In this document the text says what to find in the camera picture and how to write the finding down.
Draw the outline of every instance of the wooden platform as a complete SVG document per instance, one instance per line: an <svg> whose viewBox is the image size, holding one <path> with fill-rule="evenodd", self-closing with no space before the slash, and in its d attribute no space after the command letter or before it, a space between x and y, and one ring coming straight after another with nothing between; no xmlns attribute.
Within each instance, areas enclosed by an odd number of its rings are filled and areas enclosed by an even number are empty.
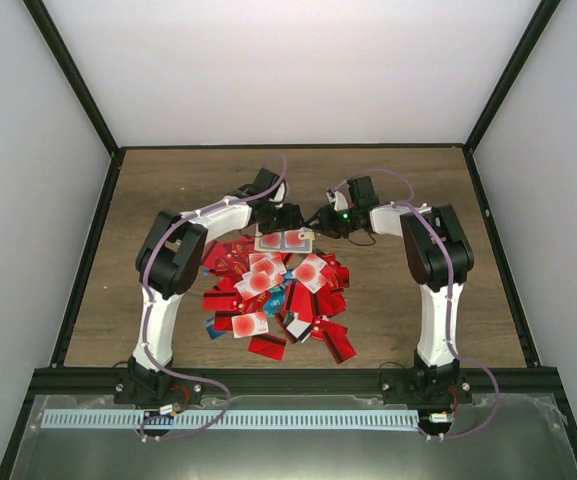
<svg viewBox="0 0 577 480"><path fill-rule="evenodd" d="M141 292L135 257L156 214L163 208L190 210L213 203L252 181L268 151L131 150L127 153L81 306L66 365L104 366L127 359L137 341ZM326 203L325 190L373 166L406 175L416 189L415 205L451 203L475 253L475 268L459 306L458 348L494 367L524 366L479 207L459 149L294 149L290 161L290 201L305 217ZM382 201L404 198L394 177L373 176ZM368 240L357 232L357 242ZM378 236L372 247L318 237L351 272L346 313L336 317L349 328L357 350L342 367L376 367L386 360L411 364L419 341L420 293L400 239ZM214 278L198 278L184 298L174 334L176 365L187 367L333 367L325 345L311 340L290 345L284 361L247 351L248 340L230 334L210 340L201 309L202 292ZM279 332L271 322L271 333Z"/></svg>

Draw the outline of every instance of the red card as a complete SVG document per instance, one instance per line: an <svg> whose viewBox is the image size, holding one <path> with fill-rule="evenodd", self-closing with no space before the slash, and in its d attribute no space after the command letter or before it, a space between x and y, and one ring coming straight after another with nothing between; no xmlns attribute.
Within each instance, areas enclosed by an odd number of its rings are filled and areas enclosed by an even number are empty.
<svg viewBox="0 0 577 480"><path fill-rule="evenodd" d="M215 261L215 268L212 270L215 275L243 275L248 271L248 263L239 257L226 253Z"/></svg>
<svg viewBox="0 0 577 480"><path fill-rule="evenodd" d="M286 340L268 334L255 335L250 339L248 351L273 360L281 360L286 351Z"/></svg>
<svg viewBox="0 0 577 480"><path fill-rule="evenodd" d="M217 240L213 240L204 249L204 255L201 258L201 264L210 269L214 270L217 268L217 261L225 255L224 246Z"/></svg>
<svg viewBox="0 0 577 480"><path fill-rule="evenodd" d="M350 286L350 270L347 267L337 267L337 280L340 287L348 288Z"/></svg>
<svg viewBox="0 0 577 480"><path fill-rule="evenodd" d="M235 258L244 267L244 272L250 269L250 264L248 263L248 255L254 252L255 239L252 237L244 236L239 240L234 242L224 243L224 247L227 251L226 258Z"/></svg>
<svg viewBox="0 0 577 480"><path fill-rule="evenodd" d="M350 286L350 271L348 268L341 266L334 253L322 253L319 256L335 270L338 285L342 288L348 288Z"/></svg>
<svg viewBox="0 0 577 480"><path fill-rule="evenodd" d="M235 284L241 280L241 277L238 275L227 275L223 277L217 285L213 287L216 290L221 290L222 292L234 292L235 291Z"/></svg>
<svg viewBox="0 0 577 480"><path fill-rule="evenodd" d="M348 333L348 327L340 325L339 323L334 323L329 321L327 318L315 318L312 322L312 332L310 336L315 340L324 340L324 332L327 332L333 328L341 328L341 331L345 334Z"/></svg>
<svg viewBox="0 0 577 480"><path fill-rule="evenodd" d="M266 290L265 292L260 293L256 297L246 300L243 303L243 307L240 310L241 313L253 313L260 311L264 307L266 302L270 300L270 297L272 297L272 293Z"/></svg>
<svg viewBox="0 0 577 480"><path fill-rule="evenodd" d="M326 329L323 332L323 340L338 364L357 355L341 325Z"/></svg>
<svg viewBox="0 0 577 480"><path fill-rule="evenodd" d="M203 306L204 310L237 312L241 302L241 296L236 291L224 292L213 288L204 293Z"/></svg>
<svg viewBox="0 0 577 480"><path fill-rule="evenodd" d="M330 284L336 284L336 280L324 285L313 296L313 311L315 316L333 317L346 311L346 300L343 297L343 288L331 288Z"/></svg>
<svg viewBox="0 0 577 480"><path fill-rule="evenodd" d="M306 322L314 318L312 294L301 282L290 282L286 287L285 308L289 312L295 312L301 320Z"/></svg>
<svg viewBox="0 0 577 480"><path fill-rule="evenodd" d="M215 323L212 328L218 332L232 332L232 317L235 315L237 314L216 312Z"/></svg>
<svg viewBox="0 0 577 480"><path fill-rule="evenodd" d="M292 259L294 253L281 253L281 261L284 262L284 265L288 265L288 262Z"/></svg>

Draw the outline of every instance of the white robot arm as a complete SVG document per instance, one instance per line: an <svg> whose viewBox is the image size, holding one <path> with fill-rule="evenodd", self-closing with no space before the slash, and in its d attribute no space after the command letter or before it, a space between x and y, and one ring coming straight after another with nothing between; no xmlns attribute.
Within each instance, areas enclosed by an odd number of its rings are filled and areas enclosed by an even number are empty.
<svg viewBox="0 0 577 480"><path fill-rule="evenodd" d="M224 198L234 199L234 197L228 196ZM181 216L183 217L190 213L192 212L183 212ZM194 218L190 220L189 223L201 225L207 230L205 243L208 243L228 232L246 228L250 222L251 214L252 208L246 203L225 205L199 218ZM139 332L142 331L146 310L151 304L150 296L143 285L141 290L143 295L143 309ZM154 301L152 302L152 309L148 321L149 349L157 363L160 365L168 365L172 360L172 333L177 319L179 304L184 293L173 294L168 298L164 298L162 292L159 292L155 288L151 288L151 292L152 295L154 295ZM140 338L137 346L133 350L133 357L142 367L155 372L158 371L159 368L146 356L144 346Z"/></svg>
<svg viewBox="0 0 577 480"><path fill-rule="evenodd" d="M421 208L418 208L417 211L424 215L431 213L432 208L423 205ZM405 207L384 205L370 211L370 224L375 233L403 238L401 216L409 213L409 210ZM419 287L421 288L421 338L417 344L417 354L428 366L436 365L440 367L450 364L455 357L448 348L448 339L446 338L448 287L441 287L436 292L427 284L420 285ZM463 283L455 284L452 290L451 339L455 338L457 329L457 306L463 288Z"/></svg>

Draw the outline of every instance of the purple cable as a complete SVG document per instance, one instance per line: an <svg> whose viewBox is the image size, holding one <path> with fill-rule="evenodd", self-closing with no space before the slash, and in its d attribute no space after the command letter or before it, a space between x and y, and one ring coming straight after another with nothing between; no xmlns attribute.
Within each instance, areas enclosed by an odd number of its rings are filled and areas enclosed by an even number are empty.
<svg viewBox="0 0 577 480"><path fill-rule="evenodd" d="M170 226L170 228L168 228L168 230L166 230L166 233L163 234L163 236L159 239L159 241L155 245L155 248L153 249L152 254L150 255L150 258L148 259L148 262L146 263L146 268L144 269L144 277L143 277L142 286L144 287L146 293L148 294L148 300L150 300L151 303L154 302L155 296L153 295L152 290L148 286L148 279L150 277L150 271L151 271L152 266L155 262L155 258L157 258L157 255L159 255L159 252L163 248L166 241L168 241L170 236L181 225L183 225L187 221L192 220L194 218L197 218L201 215L205 215L206 213L209 213L209 212L211 212L211 211L213 211L219 207L222 207L225 205L238 205L241 203L247 203L247 202L250 202L251 200L257 200L258 198L265 197L266 195L271 193L275 188L277 188L281 185L281 182L284 181L284 178L286 177L286 172L288 171L288 160L286 160L286 157L284 157L283 155L278 155L278 156L283 162L283 169L282 169L281 174L279 175L279 178L277 179L277 181L267 190L264 190L263 192L261 192L257 195L253 195L251 197L232 199L232 201L231 200L228 200L228 201L221 200L217 203L213 203L212 205L208 205L207 207L204 207L204 208L200 209L199 211L195 211L195 212L190 213L189 215L187 215L185 217L182 217L177 222L173 223ZM191 437L193 435L197 435L198 433L204 432L205 430L207 430L208 428L210 428L212 425L214 425L215 423L217 423L219 420L221 420L223 418L223 416L226 414L226 411L230 407L230 403L232 401L232 395L230 394L230 390L228 390L228 387L226 387L226 385L224 385L223 383L218 382L217 380L211 380L209 378L195 377L193 375L184 375L182 373L177 373L173 370L170 370L170 369L164 367L159 362L157 362L157 360L153 356L152 352L148 348L148 324L150 322L150 314L151 313L152 313L152 305L150 305L146 308L146 312L144 313L144 323L143 323L143 327L141 330L141 342L144 343L144 353L146 354L146 357L148 357L148 360L150 360L152 362L152 364L155 365L159 370L170 375L171 377L179 378L181 380L188 380L188 381L192 381L192 382L199 382L199 383L206 383L208 385L213 385L213 386L218 387L221 390L223 390L224 393L226 394L226 403L225 403L223 409L221 410L221 412L219 412L217 414L217 416L215 418L213 418L212 420L210 420L206 424L202 425L199 428L196 428L195 430L191 430L191 431L186 432L186 433L182 433L179 435L172 435L172 436L166 435L165 437L158 437L158 438L160 440L175 440L175 439L179 439L179 438L186 438L186 437ZM148 438L144 432L144 427L148 424L148 421L149 421L149 419L145 419L144 422L141 424L141 427L139 429L139 433L141 434L142 439Z"/></svg>
<svg viewBox="0 0 577 480"><path fill-rule="evenodd" d="M446 264L448 265L448 292L447 292L448 306L446 308L446 339L448 341L448 350L450 350L450 353L453 355L453 357L455 357L460 362L469 363L469 364L474 365L475 367L483 370L483 372L486 375L488 375L488 378L490 378L490 381L492 382L492 386L495 390L495 404L493 405L492 412L490 412L490 415L488 415L488 418L486 418L486 420L484 420L482 423L480 423L476 427L472 428L471 430L467 430L467 431L462 432L462 433L457 433L455 435L446 435L445 437L443 437L444 440L456 440L458 438L464 438L464 437L467 437L468 435L471 435L473 433L476 433L476 432L484 429L492 421L492 419L495 417L495 415L497 414L497 410L499 410L499 406L501 404L501 394L499 392L499 384L497 383L497 379L495 378L495 376L493 375L493 373L490 371L490 369L488 367L486 367L483 363L478 362L477 360L473 360L470 358L464 358L464 357L459 356L459 354L455 350L455 347L452 344L452 338L450 338L450 324L452 323L452 288L453 288L453 284L454 284L454 280L455 280L455 270L454 270L452 261L450 260L450 255L448 254L448 250L446 250L446 247L444 245L444 242L441 240L441 238L439 237L437 232L435 232L433 230L433 228L426 221L426 219L409 202L407 202L405 200L400 200L397 202L391 202L391 205L393 207L402 206L402 207L408 208L413 213L413 215L415 215L415 217L417 217L417 219L421 222L423 227L428 231L430 236L435 240L435 243L439 247L439 250L441 250L441 254L446 259ZM419 428L419 433L421 433L425 437L430 436L428 433L424 432L421 428Z"/></svg>
<svg viewBox="0 0 577 480"><path fill-rule="evenodd" d="M394 170L388 170L387 168L383 168L383 167L374 167L374 168L369 168L367 170L363 170L363 171L359 172L358 174L353 175L352 177L344 180L343 182L341 182L339 185L337 185L332 190L336 192L337 190L339 190L344 185L347 185L348 180L352 180L353 178L357 178L357 177L360 177L360 176L365 175L367 173L373 173L373 172L388 173L390 175L397 177L399 180L401 180L402 182L404 182L406 184L406 186L408 187L408 191L410 192L410 195L408 196L406 201L412 202L413 198L415 198L415 189L412 188L412 184L410 183L410 181L406 177L404 177L401 173L397 173Z"/></svg>

